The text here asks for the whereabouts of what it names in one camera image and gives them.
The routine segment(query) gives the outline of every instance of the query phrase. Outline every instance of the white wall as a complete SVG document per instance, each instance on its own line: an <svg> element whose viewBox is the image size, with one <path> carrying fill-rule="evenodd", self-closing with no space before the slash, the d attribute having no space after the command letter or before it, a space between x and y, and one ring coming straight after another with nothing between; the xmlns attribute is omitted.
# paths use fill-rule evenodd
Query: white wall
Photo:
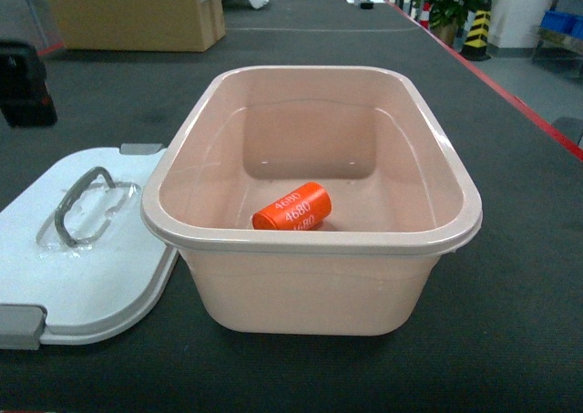
<svg viewBox="0 0 583 413"><path fill-rule="evenodd" d="M535 28L540 25L552 1L492 0L488 42L499 48L536 46L538 37Z"/></svg>

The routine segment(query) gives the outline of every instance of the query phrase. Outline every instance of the plastic container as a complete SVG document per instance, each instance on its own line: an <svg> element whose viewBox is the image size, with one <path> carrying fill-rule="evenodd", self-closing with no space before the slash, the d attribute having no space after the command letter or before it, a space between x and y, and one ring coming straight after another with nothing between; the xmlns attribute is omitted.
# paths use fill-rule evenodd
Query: plastic container
<svg viewBox="0 0 583 413"><path fill-rule="evenodd" d="M577 39L583 39L583 16L577 16L575 18L575 25L571 30L571 36Z"/></svg>
<svg viewBox="0 0 583 413"><path fill-rule="evenodd" d="M568 34L575 25L576 18L574 15L547 10L540 26L554 32Z"/></svg>
<svg viewBox="0 0 583 413"><path fill-rule="evenodd" d="M252 230L307 181L317 231ZM208 87L152 173L142 218L179 248L209 314L245 332L372 336L412 313L478 191L414 85L371 67L247 67Z"/></svg>

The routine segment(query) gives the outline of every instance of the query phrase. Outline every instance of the lid handle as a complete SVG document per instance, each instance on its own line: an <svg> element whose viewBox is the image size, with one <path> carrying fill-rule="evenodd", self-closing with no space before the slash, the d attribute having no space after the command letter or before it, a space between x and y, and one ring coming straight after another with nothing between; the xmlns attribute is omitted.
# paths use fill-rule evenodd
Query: lid handle
<svg viewBox="0 0 583 413"><path fill-rule="evenodd" d="M103 167L95 167L85 173L79 178L77 182L66 192L65 197L59 203L55 210L55 227L61 240L69 247L75 247L78 244L83 243L83 240L77 240L71 236L69 231L65 227L65 214L71 211L73 204L79 200L83 192L91 185L99 176L103 176L106 180L106 184L109 188L116 188L116 183L113 182L109 171Z"/></svg>

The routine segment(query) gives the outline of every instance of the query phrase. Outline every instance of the container lid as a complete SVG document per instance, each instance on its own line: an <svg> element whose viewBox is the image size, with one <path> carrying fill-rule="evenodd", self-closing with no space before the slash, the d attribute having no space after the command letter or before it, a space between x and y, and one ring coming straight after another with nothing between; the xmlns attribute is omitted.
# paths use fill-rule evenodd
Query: container lid
<svg viewBox="0 0 583 413"><path fill-rule="evenodd" d="M0 348L98 342L158 301L178 254L140 219L157 150L69 155L0 213Z"/></svg>

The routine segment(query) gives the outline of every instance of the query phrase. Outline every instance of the orange cylinder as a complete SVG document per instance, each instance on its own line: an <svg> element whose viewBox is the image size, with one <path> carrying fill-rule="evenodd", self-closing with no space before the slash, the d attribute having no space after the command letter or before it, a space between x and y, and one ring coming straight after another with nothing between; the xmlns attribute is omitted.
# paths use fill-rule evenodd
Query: orange cylinder
<svg viewBox="0 0 583 413"><path fill-rule="evenodd" d="M253 229L307 231L332 211L322 185L308 182L253 214Z"/></svg>

